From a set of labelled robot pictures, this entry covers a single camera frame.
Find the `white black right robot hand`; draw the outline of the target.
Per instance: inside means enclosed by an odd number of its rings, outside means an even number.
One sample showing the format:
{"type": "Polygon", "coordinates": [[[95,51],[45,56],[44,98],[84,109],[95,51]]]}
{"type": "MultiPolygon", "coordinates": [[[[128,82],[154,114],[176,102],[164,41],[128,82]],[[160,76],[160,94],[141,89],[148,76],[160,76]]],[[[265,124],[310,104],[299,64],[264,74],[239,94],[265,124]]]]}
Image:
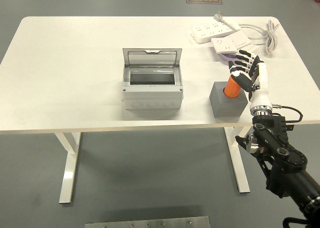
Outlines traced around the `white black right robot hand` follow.
{"type": "Polygon", "coordinates": [[[248,93],[252,116],[271,115],[267,65],[257,54],[239,50],[234,61],[228,62],[230,77],[248,93]]]}

